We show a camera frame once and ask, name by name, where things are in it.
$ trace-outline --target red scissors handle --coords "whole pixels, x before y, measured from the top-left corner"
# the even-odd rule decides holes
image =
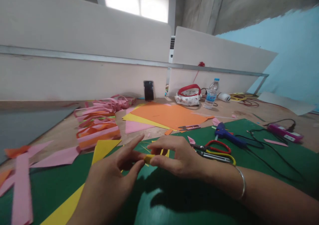
[[[220,144],[220,145],[224,146],[224,147],[227,149],[227,151],[224,151],[224,150],[220,150],[220,149],[216,149],[216,148],[214,148],[214,147],[211,147],[211,146],[210,146],[211,144]],[[218,141],[218,140],[211,140],[211,141],[209,141],[209,142],[205,145],[205,147],[209,148],[209,149],[212,150],[212,151],[215,151],[215,152],[218,152],[218,153],[223,153],[223,154],[231,154],[231,152],[232,152],[232,150],[231,150],[226,144],[224,144],[223,142],[220,142],[220,141]]]

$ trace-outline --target plastic water bottle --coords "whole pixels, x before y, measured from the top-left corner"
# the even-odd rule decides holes
[[[214,101],[217,97],[219,89],[219,78],[215,78],[214,82],[210,85],[209,89],[207,90],[207,97],[204,102],[204,107],[207,109],[212,109]]]

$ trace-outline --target window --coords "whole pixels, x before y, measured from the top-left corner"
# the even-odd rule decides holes
[[[169,0],[105,0],[106,6],[168,23]]]

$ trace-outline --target metal rail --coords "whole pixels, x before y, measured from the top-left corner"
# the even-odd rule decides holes
[[[262,77],[264,77],[264,79],[262,80],[261,84],[259,85],[259,87],[255,91],[255,93],[258,92],[261,85],[264,83],[266,77],[269,76],[269,74],[264,74],[264,73],[238,71],[238,70],[230,70],[230,69],[215,68],[215,67],[199,67],[199,66],[186,65],[186,64],[147,61],[147,60],[129,59],[129,58],[122,58],[122,57],[91,55],[91,54],[83,54],[83,53],[75,53],[75,52],[62,52],[62,51],[15,47],[15,46],[4,46],[4,45],[0,45],[0,53],[11,54],[11,55],[22,55],[22,56],[38,56],[38,57],[72,59],[72,60],[111,62],[111,63],[133,64],[133,65],[144,65],[144,66],[157,66],[157,67],[170,67],[170,68],[188,69],[188,70],[196,70],[196,71],[231,73],[231,74],[248,75],[248,76],[262,76]]]

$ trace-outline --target person's right hand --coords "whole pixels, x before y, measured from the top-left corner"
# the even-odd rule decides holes
[[[184,137],[164,135],[147,146],[155,154],[150,164],[170,171],[172,174],[189,179],[198,179],[205,169],[205,159],[196,153]],[[175,151],[175,159],[164,156],[167,150]]]

